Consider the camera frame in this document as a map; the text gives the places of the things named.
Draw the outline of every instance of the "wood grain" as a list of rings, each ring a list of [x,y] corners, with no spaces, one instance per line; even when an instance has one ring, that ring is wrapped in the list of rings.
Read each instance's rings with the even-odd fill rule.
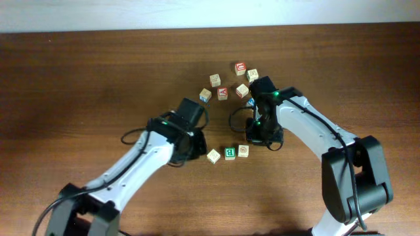
[[[420,24],[92,31],[0,35],[0,229],[28,235],[68,182],[82,186],[128,149],[124,132],[198,100],[218,73],[229,99],[212,97],[209,149],[244,144],[228,114],[244,104],[234,63],[295,86],[318,111],[385,151],[394,201],[367,221],[387,235],[417,235]],[[241,125],[250,114],[238,116]],[[285,132],[279,152],[205,157],[163,167],[133,197],[121,228],[134,235],[251,235],[308,229],[325,206],[315,155]]]

